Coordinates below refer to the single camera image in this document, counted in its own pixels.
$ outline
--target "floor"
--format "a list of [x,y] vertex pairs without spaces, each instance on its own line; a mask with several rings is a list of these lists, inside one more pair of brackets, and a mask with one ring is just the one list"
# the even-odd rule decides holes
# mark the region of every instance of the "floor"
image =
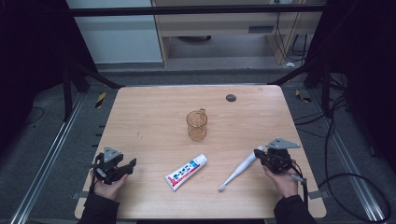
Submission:
[[[262,84],[282,77],[293,69],[285,63],[275,62],[262,35],[212,36],[208,41],[200,38],[173,38],[170,60],[166,67],[139,67],[120,73],[103,71],[102,75],[128,86]],[[295,54],[301,53],[304,45],[302,40],[299,38],[295,48],[289,52],[293,59],[301,59],[301,56]],[[301,61],[294,62],[295,67],[299,65]],[[90,78],[88,80],[92,85],[88,93],[81,94],[73,90],[78,114],[75,121],[67,124],[67,127],[63,123],[62,86],[43,91],[35,98],[35,107],[27,118],[25,127],[10,145],[10,153],[1,158],[0,223],[9,223],[19,208],[24,209],[21,219],[26,223],[76,222],[74,209],[77,202],[72,199],[72,195],[79,192],[84,184],[112,100],[117,94],[116,90],[111,90],[102,83]],[[307,91],[302,84],[303,80],[304,75],[301,75],[282,86],[296,125],[320,115],[320,87]],[[297,97],[297,89],[304,97],[313,100],[312,103]],[[97,109],[94,105],[103,91],[106,92],[106,99],[101,108]],[[339,91],[332,91],[333,99],[339,95]],[[326,155],[330,161],[331,175],[345,172],[364,174],[379,185],[390,204],[396,204],[392,194],[396,188],[396,176],[388,164],[383,159],[370,155],[367,141],[347,106],[337,108],[334,115],[336,131],[332,133],[329,144],[326,144],[325,136],[331,125],[330,120],[318,119],[297,125],[317,182],[325,179],[323,159]],[[60,130],[66,133],[65,139],[58,137]],[[328,146],[327,152],[323,151],[325,146]],[[337,198],[360,217],[367,218],[367,214],[373,211],[373,216],[386,214],[386,202],[383,202],[381,195],[366,187],[351,177],[332,181]],[[30,199],[33,203],[22,206],[26,204],[24,199]],[[332,198],[325,199],[325,203],[328,215],[320,219],[319,223],[362,223],[341,209]],[[396,221],[391,218],[388,223]]]

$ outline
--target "white tube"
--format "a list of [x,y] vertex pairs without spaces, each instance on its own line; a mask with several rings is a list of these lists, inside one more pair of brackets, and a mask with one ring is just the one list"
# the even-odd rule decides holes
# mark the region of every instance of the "white tube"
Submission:
[[206,164],[206,162],[206,156],[201,154],[197,158],[187,162],[184,166],[181,166],[175,170],[173,173],[166,175],[165,180],[168,182],[172,191],[176,191],[180,185],[190,178],[190,176],[199,171]]

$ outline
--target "wooden table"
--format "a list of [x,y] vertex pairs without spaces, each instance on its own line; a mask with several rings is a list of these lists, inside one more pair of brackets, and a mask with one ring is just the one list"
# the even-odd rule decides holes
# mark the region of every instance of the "wooden table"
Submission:
[[[226,96],[234,94],[235,102]],[[204,108],[207,136],[189,138],[186,116]],[[115,99],[97,153],[105,146],[124,154],[119,166],[137,158],[134,173],[118,195],[118,218],[271,218],[280,199],[260,161],[218,187],[257,146],[276,137],[301,144],[282,90],[278,86],[173,86],[122,88]],[[317,190],[303,148],[290,149]],[[207,164],[173,192],[164,177],[203,153]],[[84,190],[91,180],[87,176]],[[81,217],[80,198],[76,217]],[[314,217],[324,217],[321,199],[309,201]]]

